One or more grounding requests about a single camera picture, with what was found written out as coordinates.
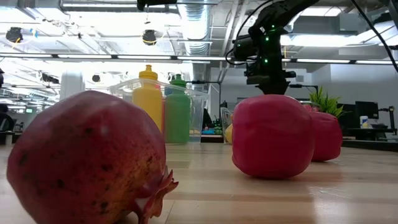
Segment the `yellow fruit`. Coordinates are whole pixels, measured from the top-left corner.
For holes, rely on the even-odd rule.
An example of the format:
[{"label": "yellow fruit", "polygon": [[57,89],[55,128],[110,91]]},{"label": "yellow fruit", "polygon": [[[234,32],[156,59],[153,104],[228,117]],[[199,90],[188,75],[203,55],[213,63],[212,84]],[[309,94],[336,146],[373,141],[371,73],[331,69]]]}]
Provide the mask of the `yellow fruit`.
[{"label": "yellow fruit", "polygon": [[228,126],[228,128],[226,128],[225,130],[225,139],[228,143],[232,143],[232,124]]}]

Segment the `bottle cap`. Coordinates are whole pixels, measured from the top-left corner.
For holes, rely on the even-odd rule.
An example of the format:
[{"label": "bottle cap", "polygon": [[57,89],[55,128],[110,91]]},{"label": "bottle cap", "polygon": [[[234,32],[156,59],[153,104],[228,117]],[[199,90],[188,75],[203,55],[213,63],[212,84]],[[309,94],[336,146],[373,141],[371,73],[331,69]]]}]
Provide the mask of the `bottle cap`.
[{"label": "bottle cap", "polygon": [[181,79],[181,74],[176,74],[175,79],[170,81],[170,84],[180,86],[180,87],[187,87],[186,81]]},{"label": "bottle cap", "polygon": [[148,78],[151,80],[157,80],[157,73],[152,71],[151,65],[147,65],[145,71],[139,72],[139,78]]}]

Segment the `plastic fruit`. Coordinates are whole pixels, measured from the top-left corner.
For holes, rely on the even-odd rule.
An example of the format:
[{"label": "plastic fruit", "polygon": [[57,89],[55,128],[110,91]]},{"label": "plastic fruit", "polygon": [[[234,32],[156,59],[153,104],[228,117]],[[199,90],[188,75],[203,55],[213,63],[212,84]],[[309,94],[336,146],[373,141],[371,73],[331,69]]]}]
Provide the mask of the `plastic fruit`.
[{"label": "plastic fruit", "polygon": [[233,162],[247,175],[285,179],[299,175],[311,162],[311,116],[295,99],[245,99],[234,110],[233,126]]},{"label": "plastic fruit", "polygon": [[311,112],[311,111],[312,111],[312,106],[311,106],[311,105],[303,105],[303,107],[304,107],[308,112]]},{"label": "plastic fruit", "polygon": [[315,151],[312,161],[336,159],[341,152],[343,134],[336,117],[327,113],[310,112],[315,131]]},{"label": "plastic fruit", "polygon": [[71,96],[24,131],[7,178],[38,224],[145,224],[176,188],[162,134],[147,113],[97,91]]},{"label": "plastic fruit", "polygon": [[233,130],[233,125],[230,124],[228,128],[225,130],[225,139],[228,143],[232,143],[232,130]]}]

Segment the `wooden table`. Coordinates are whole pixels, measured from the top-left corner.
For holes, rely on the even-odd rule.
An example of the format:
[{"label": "wooden table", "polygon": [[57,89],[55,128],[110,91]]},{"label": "wooden table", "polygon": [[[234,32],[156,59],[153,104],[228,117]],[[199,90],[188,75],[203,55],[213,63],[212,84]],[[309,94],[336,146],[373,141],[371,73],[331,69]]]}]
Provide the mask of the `wooden table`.
[{"label": "wooden table", "polygon": [[[33,224],[6,180],[10,148],[0,148],[0,223]],[[259,180],[231,162],[231,146],[171,146],[167,163],[180,185],[166,196],[168,224],[398,223],[398,154],[343,148],[292,180]],[[135,215],[122,224],[137,223]]]}]

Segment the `green squeeze bottle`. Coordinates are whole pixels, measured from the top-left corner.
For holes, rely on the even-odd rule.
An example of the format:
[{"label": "green squeeze bottle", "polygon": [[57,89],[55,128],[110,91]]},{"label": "green squeeze bottle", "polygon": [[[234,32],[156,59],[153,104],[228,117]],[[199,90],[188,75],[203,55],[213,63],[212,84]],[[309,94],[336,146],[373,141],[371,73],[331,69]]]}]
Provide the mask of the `green squeeze bottle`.
[{"label": "green squeeze bottle", "polygon": [[[181,79],[181,74],[176,74],[172,85],[187,87]],[[189,140],[191,118],[191,99],[183,90],[173,89],[173,93],[166,96],[165,101],[165,140],[166,143],[186,144]]]}]

